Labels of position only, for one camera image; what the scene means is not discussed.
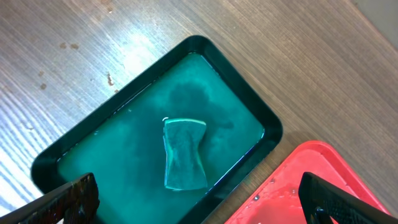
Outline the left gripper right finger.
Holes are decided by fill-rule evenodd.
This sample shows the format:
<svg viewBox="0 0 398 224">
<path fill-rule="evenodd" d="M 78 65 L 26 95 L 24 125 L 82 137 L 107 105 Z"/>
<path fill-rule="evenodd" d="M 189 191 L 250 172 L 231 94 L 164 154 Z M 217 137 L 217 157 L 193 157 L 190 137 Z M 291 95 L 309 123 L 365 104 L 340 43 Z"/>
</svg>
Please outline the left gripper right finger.
<svg viewBox="0 0 398 224">
<path fill-rule="evenodd" d="M 311 172 L 303 173 L 298 196 L 309 224 L 397 224 L 397 218 Z"/>
</svg>

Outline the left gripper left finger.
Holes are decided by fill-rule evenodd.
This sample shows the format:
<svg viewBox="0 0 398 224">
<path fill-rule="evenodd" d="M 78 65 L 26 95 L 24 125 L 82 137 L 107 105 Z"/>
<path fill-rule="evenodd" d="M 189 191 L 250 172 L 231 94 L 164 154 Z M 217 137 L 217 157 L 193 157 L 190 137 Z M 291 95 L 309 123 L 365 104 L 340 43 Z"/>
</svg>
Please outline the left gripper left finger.
<svg viewBox="0 0 398 224">
<path fill-rule="evenodd" d="M 93 223 L 99 205 L 98 185 L 89 172 L 1 217 L 1 224 Z"/>
</svg>

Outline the green sponge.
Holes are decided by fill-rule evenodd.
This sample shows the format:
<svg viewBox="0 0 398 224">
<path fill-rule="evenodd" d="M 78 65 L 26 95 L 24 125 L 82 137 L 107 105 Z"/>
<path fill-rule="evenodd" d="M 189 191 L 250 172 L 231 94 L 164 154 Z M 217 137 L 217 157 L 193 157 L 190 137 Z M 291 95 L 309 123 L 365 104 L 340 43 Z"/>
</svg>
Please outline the green sponge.
<svg viewBox="0 0 398 224">
<path fill-rule="evenodd" d="M 164 120 L 165 188 L 182 191 L 208 186 L 198 150 L 205 133 L 206 123 L 200 120 Z"/>
</svg>

